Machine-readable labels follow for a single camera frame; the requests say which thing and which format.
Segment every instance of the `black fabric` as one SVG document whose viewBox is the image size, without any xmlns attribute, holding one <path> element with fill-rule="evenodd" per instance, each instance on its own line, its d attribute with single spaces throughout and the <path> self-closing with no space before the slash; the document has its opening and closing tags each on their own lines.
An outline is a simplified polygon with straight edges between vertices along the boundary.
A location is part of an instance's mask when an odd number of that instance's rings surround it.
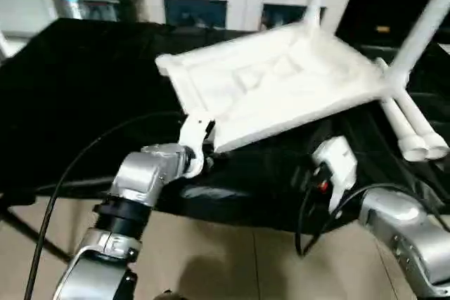
<svg viewBox="0 0 450 300">
<path fill-rule="evenodd" d="M 0 67 L 1 190 L 33 192 L 57 181 L 88 142 L 133 116 L 158 115 L 103 140 L 75 168 L 71 179 L 110 176 L 128 152 L 174 142 L 184 116 L 170 81 L 154 59 L 241 35 L 239 32 L 60 19 Z M 394 51 L 361 47 L 387 61 Z M 409 91 L 436 130 L 450 141 L 450 56 L 431 46 L 418 63 Z M 245 146 L 214 161 L 209 172 L 164 189 L 159 210 L 197 219 L 294 230 L 302 200 L 300 185 L 311 152 L 322 141 L 347 137 L 358 159 L 358 185 L 400 183 L 448 211 L 445 162 L 405 162 L 377 103 L 369 103 Z M 71 196 L 92 197 L 96 190 Z M 305 231 L 328 216 L 317 197 Z M 347 208 L 335 226 L 357 215 Z"/>
</svg>

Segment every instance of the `black stand leg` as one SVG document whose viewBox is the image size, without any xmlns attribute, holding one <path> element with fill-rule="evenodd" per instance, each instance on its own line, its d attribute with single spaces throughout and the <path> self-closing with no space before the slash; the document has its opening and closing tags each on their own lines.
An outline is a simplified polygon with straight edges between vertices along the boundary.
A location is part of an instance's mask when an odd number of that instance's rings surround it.
<svg viewBox="0 0 450 300">
<path fill-rule="evenodd" d="M 34 242 L 37 241 L 39 233 L 8 209 L 0 209 L 0 219 L 4 220 L 8 225 L 22 233 L 25 237 L 28 237 Z M 62 249 L 47 239 L 44 240 L 44 249 L 66 263 L 71 260 L 71 256 L 69 254 L 65 253 Z"/>
</svg>

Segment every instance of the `wire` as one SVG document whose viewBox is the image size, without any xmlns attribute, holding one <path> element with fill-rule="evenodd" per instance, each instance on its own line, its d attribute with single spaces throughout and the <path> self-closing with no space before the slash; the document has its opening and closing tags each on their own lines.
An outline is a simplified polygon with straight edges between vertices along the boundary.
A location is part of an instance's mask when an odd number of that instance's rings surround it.
<svg viewBox="0 0 450 300">
<path fill-rule="evenodd" d="M 95 140 L 90 142 L 85 148 L 83 148 L 78 155 L 71 161 L 71 163 L 66 167 L 65 171 L 61 175 L 58 183 L 56 184 L 55 190 L 53 191 L 52 195 L 50 196 L 49 203 L 47 204 L 47 208 L 44 214 L 44 218 L 42 219 L 41 229 L 39 230 L 39 238 L 36 243 L 36 248 L 34 249 L 34 255 L 33 260 L 30 267 L 30 274 L 28 275 L 28 281 L 27 281 L 27 288 L 25 290 L 25 296 L 24 300 L 31 300 L 34 284 L 36 282 L 36 275 L 37 275 L 37 269 L 39 267 L 39 261 L 41 258 L 42 248 L 44 246 L 44 240 L 46 236 L 47 229 L 49 227 L 50 223 L 50 217 L 53 212 L 53 208 L 55 207 L 56 199 L 58 198 L 58 192 L 63 185 L 63 182 L 67 175 L 70 173 L 70 171 L 73 169 L 73 167 L 78 163 L 78 161 L 86 154 L 93 146 L 95 146 L 97 143 L 99 143 L 101 140 L 103 140 L 106 136 L 109 136 L 110 134 L 114 133 L 115 131 L 132 124 L 137 121 L 141 121 L 143 119 L 147 119 L 149 117 L 157 117 L 157 116 L 182 116 L 179 112 L 154 112 L 151 114 L 141 115 L 138 117 L 134 117 L 132 119 L 128 119 L 125 122 L 122 122 L 118 124 L 117 126 L 114 126 L 113 128 L 107 130 L 105 133 L 102 133 L 99 137 L 97 137 Z"/>
<path fill-rule="evenodd" d="M 303 255 L 306 255 L 311 250 L 311 248 L 319 241 L 322 234 L 324 234 L 325 231 L 330 227 L 331 223 L 334 222 L 334 220 L 336 219 L 336 216 L 339 214 L 339 212 L 342 211 L 342 209 L 345 207 L 345 205 L 347 205 L 351 200 L 353 200 L 355 197 L 359 196 L 360 194 L 362 194 L 368 190 L 375 189 L 375 188 L 386 188 L 388 190 L 393 190 L 393 191 L 397 191 L 400 193 L 404 193 L 405 195 L 408 195 L 409 197 L 414 198 L 415 200 L 417 200 L 417 202 L 419 202 L 419 204 L 424 208 L 424 210 L 426 210 L 427 213 L 432 214 L 436 218 L 436 220 L 443 227 L 443 229 L 445 229 L 445 231 L 450 233 L 449 226 L 445 223 L 445 221 L 439 215 L 437 210 L 433 206 L 431 206 L 429 203 L 427 203 L 425 200 L 420 198 L 416 193 L 411 192 L 411 191 L 407 190 L 406 188 L 402 187 L 401 185 L 397 185 L 394 183 L 377 183 L 377 184 L 371 184 L 371 185 L 367 185 L 362 188 L 359 188 L 358 190 L 355 190 L 351 195 L 344 198 L 341 201 L 341 203 L 339 203 L 339 205 L 336 207 L 336 209 L 330 214 L 330 216 L 328 217 L 328 220 L 324 223 L 324 225 L 322 226 L 320 231 L 317 232 L 317 234 L 315 234 L 313 236 L 313 238 L 308 242 L 308 244 L 304 248 Z"/>
<path fill-rule="evenodd" d="M 306 174 L 305 174 L 304 182 L 306 182 L 305 184 L 307 184 L 309 182 L 309 177 L 306 178 Z M 312 190 L 314 188 L 315 188 L 314 185 L 312 185 L 312 184 L 309 185 L 307 191 L 304 194 L 304 197 L 303 197 L 303 200 L 302 200 L 302 204 L 300 205 L 300 210 L 299 210 L 299 214 L 298 214 L 297 230 L 295 231 L 294 242 L 295 242 L 295 249 L 297 250 L 297 253 L 298 253 L 299 256 L 303 256 L 303 251 L 302 251 L 302 231 L 303 231 L 304 212 L 306 210 L 309 197 L 311 196 Z"/>
</svg>

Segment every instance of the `white plastic bracket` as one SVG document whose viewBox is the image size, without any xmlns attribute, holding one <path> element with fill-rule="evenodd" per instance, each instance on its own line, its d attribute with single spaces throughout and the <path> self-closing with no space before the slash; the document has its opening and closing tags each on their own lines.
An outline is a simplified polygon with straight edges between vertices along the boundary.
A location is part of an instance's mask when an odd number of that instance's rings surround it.
<svg viewBox="0 0 450 300">
<path fill-rule="evenodd" d="M 203 141 L 207 135 L 207 128 L 212 119 L 204 112 L 195 112 L 190 114 L 180 130 L 179 145 L 189 147 L 194 152 L 194 158 L 191 159 L 189 168 L 183 175 L 186 178 L 197 176 L 203 169 L 205 156 L 203 154 Z"/>
<path fill-rule="evenodd" d="M 323 142 L 312 157 L 316 165 L 325 162 L 331 171 L 333 194 L 328 207 L 331 214 L 338 207 L 344 191 L 351 189 L 356 183 L 357 160 L 344 136 L 333 137 Z"/>
</svg>

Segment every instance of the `black cable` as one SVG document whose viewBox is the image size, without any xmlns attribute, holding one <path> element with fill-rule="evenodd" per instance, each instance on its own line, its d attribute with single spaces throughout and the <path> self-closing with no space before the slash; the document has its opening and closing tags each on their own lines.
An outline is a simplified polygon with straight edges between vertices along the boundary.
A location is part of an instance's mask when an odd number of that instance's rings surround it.
<svg viewBox="0 0 450 300">
<path fill-rule="evenodd" d="M 309 177 L 307 175 L 309 174 L 309 171 L 305 174 L 305 179 L 303 180 L 306 185 L 309 182 Z M 302 231 L 303 231 L 303 219 L 304 219 L 304 212 L 307 207 L 307 203 L 309 200 L 309 197 L 311 196 L 312 190 L 315 188 L 313 184 L 310 184 L 307 188 L 306 192 L 304 193 L 304 197 L 302 200 L 302 203 L 300 205 L 300 210 L 298 214 L 298 221 L 297 221 L 297 230 L 295 231 L 294 241 L 295 241 L 295 249 L 297 250 L 297 253 L 299 256 L 303 256 L 303 250 L 302 250 Z"/>
<path fill-rule="evenodd" d="M 44 239 L 46 236 L 46 232 L 49 227 L 51 213 L 53 212 L 53 208 L 55 207 L 56 199 L 58 198 L 58 192 L 59 192 L 61 186 L 63 185 L 63 182 L 64 182 L 66 176 L 70 173 L 72 168 L 84 156 L 84 154 L 86 154 L 93 146 L 95 146 L 98 142 L 100 142 L 106 136 L 109 136 L 110 134 L 123 128 L 124 126 L 127 126 L 128 124 L 132 124 L 137 121 L 141 121 L 142 119 L 147 119 L 149 117 L 172 116 L 172 115 L 179 117 L 179 116 L 181 116 L 181 113 L 179 113 L 179 112 L 154 112 L 154 113 L 134 117 L 132 119 L 128 119 L 127 121 L 122 122 L 122 123 L 118 124 L 117 126 L 114 126 L 113 128 L 107 130 L 105 133 L 101 134 L 98 138 L 96 138 L 94 141 L 92 141 L 90 144 L 88 144 L 85 148 L 83 148 L 78 153 L 78 155 L 66 167 L 65 171 L 63 172 L 63 175 L 61 175 L 61 177 L 59 179 L 59 182 L 56 184 L 55 190 L 53 191 L 52 195 L 50 196 L 50 200 L 49 200 L 49 203 L 47 204 L 44 218 L 42 219 L 41 229 L 39 230 L 39 238 L 36 243 L 36 248 L 34 249 L 33 260 L 32 260 L 32 264 L 30 267 L 30 274 L 28 276 L 27 289 L 25 290 L 24 300 L 31 300 L 31 298 L 32 298 L 34 283 L 36 282 L 37 269 L 39 267 L 39 261 L 41 258 L 42 248 L 44 246 Z"/>
<path fill-rule="evenodd" d="M 104 185 L 109 184 L 114 181 L 114 176 L 102 176 L 102 177 L 95 177 L 95 178 L 89 178 L 89 179 L 79 179 L 76 181 L 68 181 L 62 184 L 62 188 L 91 188 L 93 186 L 97 185 Z M 45 190 L 54 190 L 58 184 L 52 183 L 52 184 L 46 184 L 37 186 L 35 188 L 26 189 L 26 190 L 34 190 L 38 193 L 41 193 Z"/>
<path fill-rule="evenodd" d="M 309 250 L 311 250 L 311 248 L 319 241 L 319 238 L 322 236 L 322 234 L 325 233 L 325 231 L 328 229 L 328 227 L 331 225 L 331 223 L 334 222 L 334 220 L 336 219 L 336 216 L 339 214 L 339 212 L 342 211 L 342 209 L 345 207 L 345 205 L 347 205 L 351 200 L 353 200 L 358 195 L 360 195 L 370 189 L 374 189 L 374 188 L 385 188 L 388 190 L 393 190 L 393 191 L 397 191 L 400 193 L 404 193 L 405 195 L 408 195 L 409 197 L 414 198 L 415 200 L 417 200 L 417 202 L 420 203 L 420 205 L 424 208 L 424 210 L 426 210 L 427 213 L 432 214 L 436 218 L 436 220 L 443 227 L 443 229 L 445 229 L 445 231 L 450 233 L 449 226 L 444 222 L 444 220 L 439 215 L 439 213 L 436 211 L 436 209 L 434 207 L 432 207 L 429 203 L 427 203 L 425 200 L 420 198 L 416 193 L 413 193 L 410 190 L 407 190 L 406 188 L 402 187 L 401 185 L 397 185 L 394 183 L 377 183 L 377 184 L 371 184 L 371 185 L 367 185 L 362 188 L 359 188 L 359 189 L 355 190 L 351 195 L 349 195 L 346 198 L 344 198 L 343 200 L 341 200 L 341 202 L 336 207 L 336 209 L 328 217 L 328 220 L 324 223 L 324 225 L 322 226 L 320 231 L 317 232 L 317 234 L 315 234 L 313 236 L 313 238 L 308 242 L 308 244 L 306 245 L 306 247 L 303 250 L 303 255 L 306 255 L 309 252 Z"/>
</svg>

